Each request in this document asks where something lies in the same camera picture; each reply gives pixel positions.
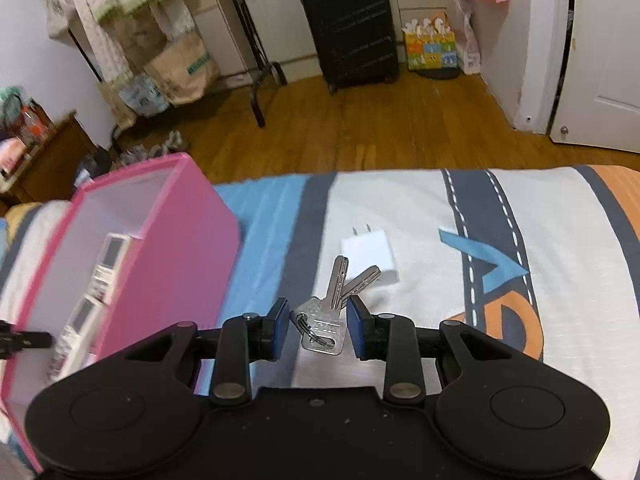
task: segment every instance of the black suitcase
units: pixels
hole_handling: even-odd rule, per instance
[[[301,0],[329,92],[398,78],[389,0]]]

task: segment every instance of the white power adapter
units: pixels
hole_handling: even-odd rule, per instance
[[[373,265],[377,265],[382,274],[370,286],[393,285],[399,281],[394,254],[384,231],[345,238],[340,242],[340,248],[340,254],[349,260],[347,281]]]

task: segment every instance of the white wall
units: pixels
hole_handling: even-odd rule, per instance
[[[568,0],[476,1],[482,77],[509,122],[545,133],[562,64]]]
[[[110,145],[114,120],[75,45],[50,40],[42,0],[0,0],[0,87],[19,84],[52,119],[78,110],[96,144]]]
[[[496,4],[476,0],[473,26],[482,54],[482,78],[514,124],[529,48],[531,0]]]

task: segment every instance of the colorful gift bag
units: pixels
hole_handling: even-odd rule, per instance
[[[405,23],[404,45],[409,70],[455,68],[458,66],[456,36],[447,13],[441,10],[425,18]]]

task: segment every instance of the suitcase wheel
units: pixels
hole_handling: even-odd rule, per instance
[[[385,83],[388,85],[391,85],[392,83],[395,83],[396,81],[398,81],[399,78],[399,74],[392,74],[392,75],[388,75],[385,77]]]

